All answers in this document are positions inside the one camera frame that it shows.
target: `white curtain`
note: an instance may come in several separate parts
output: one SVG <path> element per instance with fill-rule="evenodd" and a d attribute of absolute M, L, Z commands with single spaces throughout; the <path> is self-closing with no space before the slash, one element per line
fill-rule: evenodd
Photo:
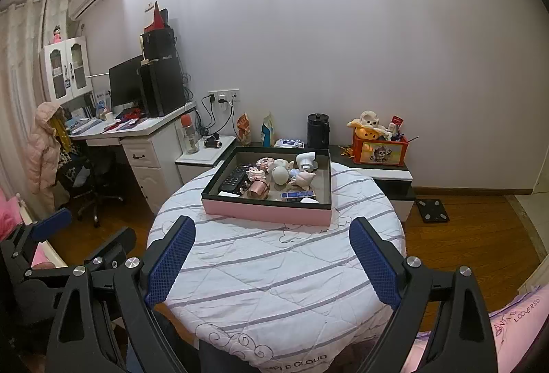
<path fill-rule="evenodd" d="M 53 28 L 66 39 L 69 0 L 27 0 L 0 13 L 0 188 L 21 197 L 36 217 L 47 215 L 39 195 L 28 189 L 25 149 L 36 107 L 45 101 L 40 51 Z"/>

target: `office chair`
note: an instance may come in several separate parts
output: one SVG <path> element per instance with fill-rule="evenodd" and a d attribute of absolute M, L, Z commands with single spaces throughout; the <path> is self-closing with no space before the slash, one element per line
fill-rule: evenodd
<path fill-rule="evenodd" d="M 116 164 L 116 157 L 112 152 L 101 152 L 97 155 L 91 155 L 86 146 L 81 147 L 83 155 L 73 156 L 72 160 L 65 163 L 57 171 L 57 181 L 61 183 L 65 190 L 73 199 L 81 197 L 90 197 L 84 205 L 78 209 L 76 218 L 82 220 L 84 211 L 93 208 L 93 225 L 99 228 L 100 219 L 98 216 L 98 206 L 103 203 L 103 200 L 118 200 L 124 202 L 124 198 L 117 195 L 104 195 L 100 189 L 107 187 L 112 178 Z M 81 187 L 73 186 L 73 179 L 68 177 L 68 172 L 75 169 L 76 173 L 82 167 L 90 170 L 86 182 Z"/>

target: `box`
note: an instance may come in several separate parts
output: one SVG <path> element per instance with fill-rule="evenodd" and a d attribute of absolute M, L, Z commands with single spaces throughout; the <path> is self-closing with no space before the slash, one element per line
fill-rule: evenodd
<path fill-rule="evenodd" d="M 355 164 L 383 164 L 386 166 L 403 166 L 408 141 L 364 140 L 352 134 L 352 153 Z"/>
<path fill-rule="evenodd" d="M 319 203 L 291 203 L 283 201 L 280 194 L 297 190 L 287 184 L 278 186 L 270 180 L 271 191 L 267 199 L 255 200 L 243 197 L 219 196 L 224 179 L 240 164 L 255 164 L 258 159 L 271 157 L 294 161 L 299 154 L 316 152 L 318 169 L 311 182 Z M 279 147 L 235 147 L 202 191 L 202 204 L 207 214 L 223 215 L 255 221 L 270 221 L 300 225 L 329 226 L 331 222 L 331 172 L 330 152 L 327 149 L 301 149 Z"/>

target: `pink pillow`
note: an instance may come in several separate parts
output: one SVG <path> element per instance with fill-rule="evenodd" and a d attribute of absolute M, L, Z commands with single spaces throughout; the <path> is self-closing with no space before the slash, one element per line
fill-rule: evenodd
<path fill-rule="evenodd" d="M 19 223 L 23 222 L 19 213 L 17 198 L 6 201 L 4 192 L 0 189 L 0 241 L 5 239 Z"/>
<path fill-rule="evenodd" d="M 498 353 L 498 372 L 510 373 L 532 345 L 549 315 L 549 285 L 516 296 L 498 311 L 490 313 L 493 338 Z M 417 370 L 430 332 L 419 333 L 401 373 Z"/>

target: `metal bolt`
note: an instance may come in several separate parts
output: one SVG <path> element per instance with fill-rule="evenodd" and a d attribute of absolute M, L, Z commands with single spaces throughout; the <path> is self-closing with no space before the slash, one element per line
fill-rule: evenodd
<path fill-rule="evenodd" d="M 411 266 L 413 268 L 419 268 L 421 266 L 421 260 L 418 257 L 414 257 L 414 256 L 408 257 L 406 259 L 406 262 L 408 266 Z"/>
<path fill-rule="evenodd" d="M 137 257 L 130 257 L 126 260 L 126 268 L 135 268 L 139 265 L 139 259 Z"/>
<path fill-rule="evenodd" d="M 72 271 L 72 273 L 76 276 L 76 277 L 80 277 L 82 274 L 84 274 L 86 272 L 86 267 L 85 266 L 76 266 L 76 268 Z"/>
<path fill-rule="evenodd" d="M 473 272 L 471 271 L 471 268 L 468 266 L 460 266 L 459 273 L 461 275 L 464 275 L 465 277 L 469 277 Z"/>

